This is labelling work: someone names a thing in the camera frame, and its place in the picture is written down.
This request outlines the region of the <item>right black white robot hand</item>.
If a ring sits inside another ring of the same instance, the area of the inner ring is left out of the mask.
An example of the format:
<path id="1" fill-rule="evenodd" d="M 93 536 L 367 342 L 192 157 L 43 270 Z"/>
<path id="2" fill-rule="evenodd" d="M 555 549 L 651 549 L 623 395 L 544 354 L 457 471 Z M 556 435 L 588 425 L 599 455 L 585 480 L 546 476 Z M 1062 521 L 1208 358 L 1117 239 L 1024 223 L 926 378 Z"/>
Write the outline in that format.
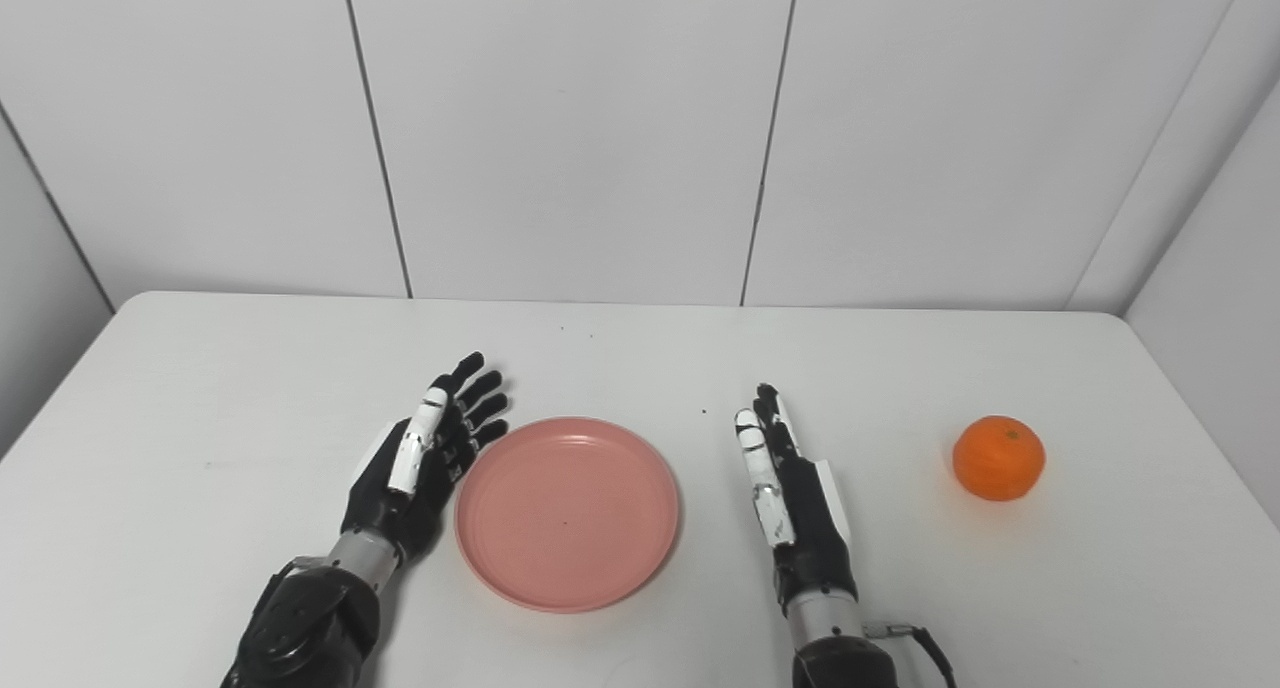
<path id="1" fill-rule="evenodd" d="M 735 434 L 751 486 L 751 505 L 774 564 L 782 613 L 801 593 L 858 597 L 849 545 L 837 528 L 819 464 L 800 451 L 778 389 L 760 382 Z"/>

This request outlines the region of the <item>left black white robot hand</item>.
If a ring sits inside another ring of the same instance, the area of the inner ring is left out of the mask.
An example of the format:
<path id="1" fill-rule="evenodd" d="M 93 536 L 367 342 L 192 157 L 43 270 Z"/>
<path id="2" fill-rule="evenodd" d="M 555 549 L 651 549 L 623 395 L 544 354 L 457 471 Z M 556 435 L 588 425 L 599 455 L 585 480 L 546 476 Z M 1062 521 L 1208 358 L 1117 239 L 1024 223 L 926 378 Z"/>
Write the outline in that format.
<path id="1" fill-rule="evenodd" d="M 340 533 L 384 538 L 401 561 L 429 552 L 457 483 L 484 448 L 508 432 L 503 381 L 479 350 L 439 375 L 413 413 L 392 425 L 352 483 Z"/>

